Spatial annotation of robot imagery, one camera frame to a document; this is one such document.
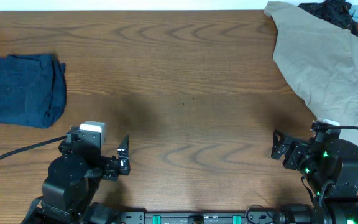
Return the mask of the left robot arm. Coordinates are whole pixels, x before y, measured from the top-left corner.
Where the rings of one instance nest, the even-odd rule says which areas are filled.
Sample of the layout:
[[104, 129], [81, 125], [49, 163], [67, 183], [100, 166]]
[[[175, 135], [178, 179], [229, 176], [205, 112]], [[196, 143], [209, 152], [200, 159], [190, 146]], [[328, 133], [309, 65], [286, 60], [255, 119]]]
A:
[[117, 148], [117, 155], [101, 154], [105, 124], [83, 123], [66, 133], [58, 149], [61, 156], [48, 167], [42, 196], [34, 199], [23, 224], [31, 223], [119, 223], [118, 211], [94, 202], [102, 180], [116, 181], [129, 175], [129, 136]]

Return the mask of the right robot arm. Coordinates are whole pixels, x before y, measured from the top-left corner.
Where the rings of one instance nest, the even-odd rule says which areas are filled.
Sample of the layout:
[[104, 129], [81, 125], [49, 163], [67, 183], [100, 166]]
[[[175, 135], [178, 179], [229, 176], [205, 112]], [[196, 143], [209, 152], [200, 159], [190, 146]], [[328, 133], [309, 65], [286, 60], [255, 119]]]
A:
[[318, 130], [308, 141], [276, 130], [271, 157], [302, 174], [312, 202], [283, 206], [275, 223], [358, 223], [358, 147], [339, 130]]

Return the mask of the navy blue shorts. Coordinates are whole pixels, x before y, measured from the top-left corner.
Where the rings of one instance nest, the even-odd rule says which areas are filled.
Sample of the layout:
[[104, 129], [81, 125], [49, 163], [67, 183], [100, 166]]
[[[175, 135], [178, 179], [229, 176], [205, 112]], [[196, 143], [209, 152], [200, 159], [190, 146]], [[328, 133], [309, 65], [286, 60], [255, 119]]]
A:
[[0, 58], [0, 123], [49, 128], [67, 103], [66, 64], [51, 54]]

